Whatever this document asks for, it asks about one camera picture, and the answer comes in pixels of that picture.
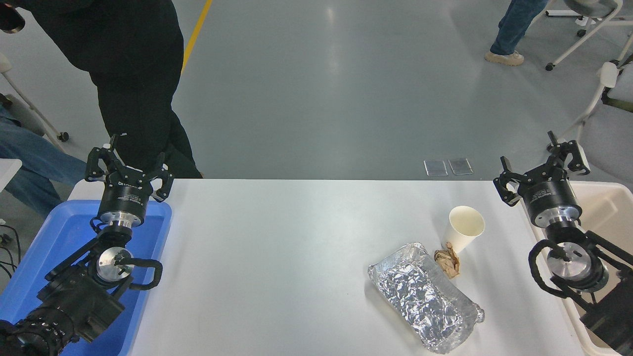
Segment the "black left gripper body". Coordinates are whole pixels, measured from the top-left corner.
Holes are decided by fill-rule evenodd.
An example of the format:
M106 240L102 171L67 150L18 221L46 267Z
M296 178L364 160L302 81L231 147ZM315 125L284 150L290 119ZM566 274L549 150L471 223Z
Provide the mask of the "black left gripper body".
M151 181L156 178L156 174L143 173L127 166L109 167L98 219L102 222L144 221L149 198L154 192Z

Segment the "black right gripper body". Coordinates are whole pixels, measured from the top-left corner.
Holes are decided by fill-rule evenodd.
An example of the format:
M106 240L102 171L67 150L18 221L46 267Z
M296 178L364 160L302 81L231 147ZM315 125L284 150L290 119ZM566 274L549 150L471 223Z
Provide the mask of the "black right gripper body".
M574 222L583 210L569 183L567 172L560 167L538 166L524 173L517 193L524 201L533 224Z

